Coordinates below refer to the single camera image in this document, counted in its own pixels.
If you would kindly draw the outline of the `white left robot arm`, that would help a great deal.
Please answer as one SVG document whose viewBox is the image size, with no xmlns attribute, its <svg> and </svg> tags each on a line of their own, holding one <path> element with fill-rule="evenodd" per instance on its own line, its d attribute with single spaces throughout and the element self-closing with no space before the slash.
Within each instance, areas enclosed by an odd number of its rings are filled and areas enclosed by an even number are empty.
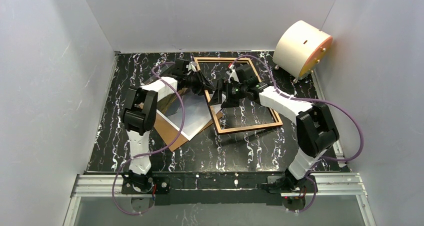
<svg viewBox="0 0 424 226">
<path fill-rule="evenodd" d="M 205 95 L 215 90 L 204 74 L 196 68 L 195 62 L 177 59 L 164 62 L 152 68 L 155 80 L 138 88 L 130 88 L 126 93 L 121 121 L 130 142 L 129 169 L 139 175 L 146 175 L 151 169 L 150 155 L 165 150 L 150 151 L 149 136 L 153 129 L 158 102 L 169 95 L 176 95 L 181 106 L 181 121 L 178 134 L 190 122 L 189 110 L 179 94 L 181 89 L 190 89 L 197 95 Z"/>
</svg>

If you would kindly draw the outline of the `wooden picture frame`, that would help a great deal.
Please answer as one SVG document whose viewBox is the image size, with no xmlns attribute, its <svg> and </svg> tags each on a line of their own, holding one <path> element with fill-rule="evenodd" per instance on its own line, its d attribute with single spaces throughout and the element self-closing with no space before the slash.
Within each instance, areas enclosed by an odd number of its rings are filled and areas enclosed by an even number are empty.
<svg viewBox="0 0 424 226">
<path fill-rule="evenodd" d="M 194 57 L 194 61 L 197 63 L 197 69 L 200 71 L 201 66 L 200 63 L 230 63 L 233 62 L 236 58 L 218 58 L 218 57 Z M 209 112 L 211 114 L 211 119 L 213 122 L 213 125 L 217 131 L 218 134 L 230 134 L 230 133 L 239 133 L 239 132 L 246 132 L 246 131 L 254 131 L 254 130 L 261 130 L 261 129 L 269 129 L 274 127 L 279 127 L 283 125 L 283 122 L 278 114 L 277 111 L 274 109 L 268 108 L 268 111 L 270 112 L 271 117 L 273 118 L 272 123 L 265 123 L 265 124 L 257 124 L 257 125 L 251 125 L 251 126 L 242 126 L 242 127 L 233 127 L 233 128 L 225 128 L 222 129 L 219 124 L 219 119 L 217 118 L 217 114 L 215 113 L 213 105 L 210 104 L 211 96 L 205 90 L 205 100 L 208 105 Z"/>
</svg>

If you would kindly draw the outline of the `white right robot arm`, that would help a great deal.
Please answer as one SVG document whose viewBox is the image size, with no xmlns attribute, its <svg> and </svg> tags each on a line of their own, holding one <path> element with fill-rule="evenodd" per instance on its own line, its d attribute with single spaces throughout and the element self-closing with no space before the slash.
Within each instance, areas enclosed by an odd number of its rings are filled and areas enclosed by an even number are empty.
<svg viewBox="0 0 424 226">
<path fill-rule="evenodd" d="M 340 135 L 329 107 L 298 100 L 260 81 L 249 64 L 231 66 L 228 79 L 218 79 L 210 105 L 222 108 L 237 107 L 248 98 L 277 111 L 295 124 L 298 152 L 285 172 L 287 178 L 301 180 Z"/>
</svg>

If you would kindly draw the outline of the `landscape photo print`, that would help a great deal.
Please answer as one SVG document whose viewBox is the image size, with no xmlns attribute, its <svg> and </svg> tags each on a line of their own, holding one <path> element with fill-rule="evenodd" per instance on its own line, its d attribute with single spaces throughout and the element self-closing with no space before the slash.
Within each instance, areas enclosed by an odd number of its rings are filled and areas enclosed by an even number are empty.
<svg viewBox="0 0 424 226">
<path fill-rule="evenodd" d="M 146 90 L 160 87 L 154 129 L 167 143 L 170 143 L 179 131 L 181 136 L 190 141 L 212 122 L 204 95 L 197 95 L 190 89 L 183 88 L 177 96 L 170 87 L 155 77 L 143 81 L 141 87 Z"/>
</svg>

